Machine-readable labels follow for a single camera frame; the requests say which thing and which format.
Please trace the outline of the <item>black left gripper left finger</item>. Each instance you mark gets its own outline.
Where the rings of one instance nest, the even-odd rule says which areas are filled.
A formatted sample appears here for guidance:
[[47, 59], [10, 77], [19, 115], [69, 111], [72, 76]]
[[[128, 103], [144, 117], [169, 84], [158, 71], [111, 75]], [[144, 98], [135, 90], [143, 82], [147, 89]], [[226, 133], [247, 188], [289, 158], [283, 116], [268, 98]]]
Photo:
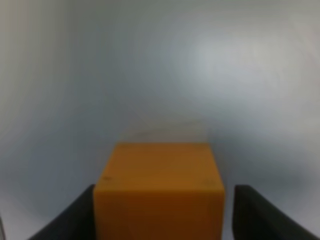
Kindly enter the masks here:
[[33, 235], [31, 240], [95, 240], [96, 227], [90, 185], [59, 216]]

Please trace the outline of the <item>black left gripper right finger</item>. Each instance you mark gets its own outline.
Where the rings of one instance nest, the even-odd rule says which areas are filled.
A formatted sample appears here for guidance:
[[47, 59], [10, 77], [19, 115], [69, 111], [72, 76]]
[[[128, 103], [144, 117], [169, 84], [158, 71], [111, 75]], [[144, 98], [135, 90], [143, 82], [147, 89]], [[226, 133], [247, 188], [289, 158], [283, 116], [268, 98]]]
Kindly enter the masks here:
[[249, 185], [234, 187], [235, 240], [318, 240]]

